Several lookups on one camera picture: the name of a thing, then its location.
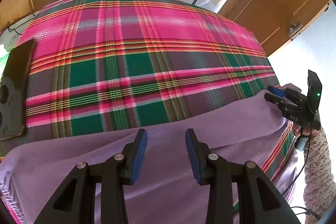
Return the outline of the floral sleeve forearm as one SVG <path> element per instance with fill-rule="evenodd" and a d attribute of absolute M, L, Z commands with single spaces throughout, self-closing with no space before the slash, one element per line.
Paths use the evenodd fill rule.
<path fill-rule="evenodd" d="M 335 198 L 329 146 L 323 129 L 306 146 L 304 157 L 306 186 L 303 200 L 308 209 L 322 216 Z"/>

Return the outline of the person right hand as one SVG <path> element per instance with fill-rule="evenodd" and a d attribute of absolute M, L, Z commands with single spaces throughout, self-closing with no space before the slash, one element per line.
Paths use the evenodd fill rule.
<path fill-rule="evenodd" d="M 293 124 L 293 132 L 296 137 L 309 136 L 312 133 L 311 128 L 304 128 L 296 123 Z"/>

